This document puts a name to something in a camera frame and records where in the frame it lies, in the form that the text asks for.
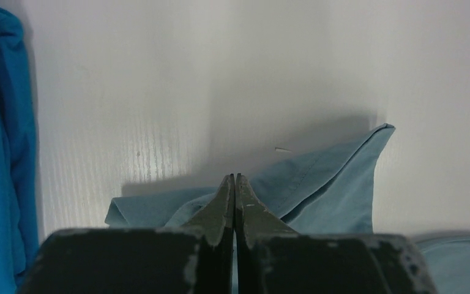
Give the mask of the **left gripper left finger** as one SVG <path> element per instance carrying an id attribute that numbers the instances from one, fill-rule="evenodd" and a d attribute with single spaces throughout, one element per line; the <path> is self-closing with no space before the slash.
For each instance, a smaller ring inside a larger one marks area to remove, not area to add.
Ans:
<path id="1" fill-rule="evenodd" d="M 234 175 L 180 227 L 67 229 L 41 245 L 20 293 L 230 293 Z"/>

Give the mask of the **grey-blue t-shirt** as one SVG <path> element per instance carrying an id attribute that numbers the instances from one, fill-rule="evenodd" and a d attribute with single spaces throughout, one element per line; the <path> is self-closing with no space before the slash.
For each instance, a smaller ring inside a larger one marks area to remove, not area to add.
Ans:
<path id="1" fill-rule="evenodd" d="M 347 143 L 272 164 L 250 177 L 256 196 L 294 230 L 307 234 L 371 233 L 374 172 L 395 128 L 383 124 Z M 112 199 L 112 228 L 178 227 L 214 197 L 194 187 Z M 470 293 L 470 235 L 417 243 L 439 293 Z"/>

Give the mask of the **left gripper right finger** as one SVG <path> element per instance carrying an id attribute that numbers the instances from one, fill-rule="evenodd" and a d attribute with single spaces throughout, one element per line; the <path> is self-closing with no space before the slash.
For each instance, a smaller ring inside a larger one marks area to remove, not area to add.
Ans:
<path id="1" fill-rule="evenodd" d="M 234 182 L 239 293 L 436 293 L 422 254 L 401 235 L 298 233 L 248 179 Z"/>

